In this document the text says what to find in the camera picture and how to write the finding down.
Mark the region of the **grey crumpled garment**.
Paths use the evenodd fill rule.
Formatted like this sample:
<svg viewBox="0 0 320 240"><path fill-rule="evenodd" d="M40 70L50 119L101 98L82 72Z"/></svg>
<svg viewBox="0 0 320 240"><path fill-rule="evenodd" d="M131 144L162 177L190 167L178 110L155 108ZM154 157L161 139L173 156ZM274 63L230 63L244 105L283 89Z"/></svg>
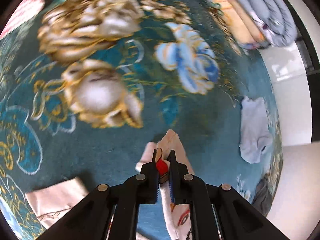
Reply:
<svg viewBox="0 0 320 240"><path fill-rule="evenodd" d="M269 182L269 174L266 173L255 188L255 195L252 205L264 216L267 217L271 210L273 196L272 185Z"/></svg>

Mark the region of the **light blue shirt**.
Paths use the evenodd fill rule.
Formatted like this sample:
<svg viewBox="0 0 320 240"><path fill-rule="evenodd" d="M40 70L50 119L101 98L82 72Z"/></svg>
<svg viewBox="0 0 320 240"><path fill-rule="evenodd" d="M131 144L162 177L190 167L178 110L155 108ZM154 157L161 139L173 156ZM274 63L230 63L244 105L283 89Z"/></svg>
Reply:
<svg viewBox="0 0 320 240"><path fill-rule="evenodd" d="M261 155L272 144L266 105L262 97L245 96L241 102L240 154L249 164L259 163Z"/></svg>

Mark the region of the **teal floral bedspread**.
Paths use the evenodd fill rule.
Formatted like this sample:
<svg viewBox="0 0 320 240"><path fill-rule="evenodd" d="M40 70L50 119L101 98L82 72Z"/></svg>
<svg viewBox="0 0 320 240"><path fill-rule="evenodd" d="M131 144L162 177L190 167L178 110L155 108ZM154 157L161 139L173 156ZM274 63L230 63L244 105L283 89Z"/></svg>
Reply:
<svg viewBox="0 0 320 240"><path fill-rule="evenodd" d="M281 173L278 111L259 51L206 0L25 0L1 38L1 211L19 239L45 228L28 192L135 174L148 142L179 138L195 173L252 201ZM240 154L241 102L264 99L272 144Z"/></svg>

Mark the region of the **colourful folded blanket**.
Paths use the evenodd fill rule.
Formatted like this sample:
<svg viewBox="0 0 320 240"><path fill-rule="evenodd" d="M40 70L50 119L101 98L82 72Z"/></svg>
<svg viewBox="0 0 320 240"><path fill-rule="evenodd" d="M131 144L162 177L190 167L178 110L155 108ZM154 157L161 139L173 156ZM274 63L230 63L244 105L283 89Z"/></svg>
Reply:
<svg viewBox="0 0 320 240"><path fill-rule="evenodd" d="M253 50L269 45L263 33L237 0L206 0L217 13L216 20L231 33L238 46Z"/></svg>

